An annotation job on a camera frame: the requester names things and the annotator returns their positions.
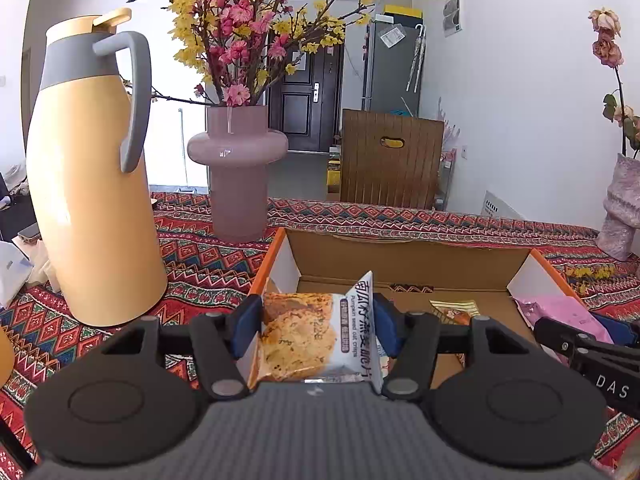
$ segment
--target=open cardboard box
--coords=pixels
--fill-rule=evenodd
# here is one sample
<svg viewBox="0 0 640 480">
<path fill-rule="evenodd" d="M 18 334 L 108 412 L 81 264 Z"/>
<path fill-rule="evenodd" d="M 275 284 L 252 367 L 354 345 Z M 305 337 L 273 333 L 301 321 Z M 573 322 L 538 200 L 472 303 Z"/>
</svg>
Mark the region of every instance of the open cardboard box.
<svg viewBox="0 0 640 480">
<path fill-rule="evenodd" d="M 531 342 L 535 342 L 533 334 L 512 296 L 577 298 L 536 249 L 372 240 L 284 228 L 276 233 L 251 293 L 344 294 L 369 270 L 373 271 L 374 290 L 393 300 L 402 312 L 428 312 L 429 300 L 475 300 L 481 314 L 493 317 Z M 410 287 L 432 292 L 399 292 Z M 248 354 L 255 359 L 254 352 Z M 455 355 L 439 356 L 432 387 L 461 370 Z"/>
</svg>

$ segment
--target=robotic arm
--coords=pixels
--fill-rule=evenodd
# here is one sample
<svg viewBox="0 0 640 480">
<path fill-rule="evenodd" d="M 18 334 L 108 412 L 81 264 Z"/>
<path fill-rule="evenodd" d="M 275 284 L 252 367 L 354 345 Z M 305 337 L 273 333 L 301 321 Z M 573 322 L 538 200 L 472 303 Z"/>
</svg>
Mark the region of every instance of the robotic arm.
<svg viewBox="0 0 640 480">
<path fill-rule="evenodd" d="M 250 296 L 187 326 L 145 317 L 53 375 L 25 409 L 43 458 L 26 464 L 28 478 L 596 480 L 589 460 L 607 403 L 639 413 L 639 351 L 539 321 L 536 337 L 570 370 L 488 317 L 442 325 L 381 294 L 376 335 L 396 358 L 382 396 L 368 383 L 261 383 L 251 393 L 235 360 L 261 308 Z M 431 390 L 449 353 L 466 355 L 465 370 Z M 167 354 L 193 356 L 197 389 L 164 369 Z"/>
</svg>

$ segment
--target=patterned tablecloth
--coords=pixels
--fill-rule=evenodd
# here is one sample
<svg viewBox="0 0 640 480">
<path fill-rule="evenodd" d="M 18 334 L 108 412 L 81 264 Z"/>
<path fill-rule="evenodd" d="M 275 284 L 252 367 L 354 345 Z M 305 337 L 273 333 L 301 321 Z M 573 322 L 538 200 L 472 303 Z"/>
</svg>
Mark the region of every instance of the patterned tablecloth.
<svg viewBox="0 0 640 480">
<path fill-rule="evenodd" d="M 156 227 L 169 285 L 150 313 L 163 323 L 187 323 L 200 313 L 228 312 L 238 306 L 249 292 L 278 226 L 479 247 L 536 247 L 566 276 L 590 310 L 625 320 L 640 317 L 640 282 L 635 276 L 638 259 L 633 257 L 624 264 L 612 260 L 595 246 L 597 232 L 592 229 L 384 206 L 271 200 L 270 227 L 264 238 L 232 246 L 213 234 L 208 197 L 165 193 L 154 197 L 159 200 L 154 206 Z M 46 286 L 23 291 L 8 309 L 0 312 L 0 324 L 16 352 L 11 379 L 0 392 L 0 415 L 23 445 L 34 452 L 22 418 L 29 394 L 114 330 L 78 323 L 65 300 Z M 166 364 L 185 380 L 195 381 L 192 361 L 169 356 Z M 596 457 L 605 465 L 614 465 L 639 428 L 638 421 L 610 412 Z M 0 478 L 21 477 L 22 472 L 0 450 Z"/>
</svg>

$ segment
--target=dark brown door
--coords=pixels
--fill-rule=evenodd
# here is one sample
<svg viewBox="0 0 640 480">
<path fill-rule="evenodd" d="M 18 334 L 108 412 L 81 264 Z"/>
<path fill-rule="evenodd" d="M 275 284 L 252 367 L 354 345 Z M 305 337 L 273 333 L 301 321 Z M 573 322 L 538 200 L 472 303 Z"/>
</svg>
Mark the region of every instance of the dark brown door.
<svg viewBox="0 0 640 480">
<path fill-rule="evenodd" d="M 289 137 L 290 150 L 328 152 L 338 123 L 342 46 L 306 54 L 298 69 L 271 88 L 269 126 Z"/>
</svg>

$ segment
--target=pink textured vase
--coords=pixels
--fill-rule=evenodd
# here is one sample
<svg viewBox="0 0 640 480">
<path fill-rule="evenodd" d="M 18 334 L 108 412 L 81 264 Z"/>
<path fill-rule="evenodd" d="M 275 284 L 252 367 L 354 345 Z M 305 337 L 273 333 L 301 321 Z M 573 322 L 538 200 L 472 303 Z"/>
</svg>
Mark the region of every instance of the pink textured vase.
<svg viewBox="0 0 640 480">
<path fill-rule="evenodd" d="M 626 262 L 640 228 L 640 160 L 618 154 L 604 209 L 607 218 L 596 244 L 612 258 Z"/>
<path fill-rule="evenodd" d="M 265 106 L 211 107 L 207 131 L 188 143 L 189 158 L 209 167 L 216 237 L 253 242 L 267 226 L 267 165 L 281 159 L 287 136 L 268 128 Z"/>
</svg>

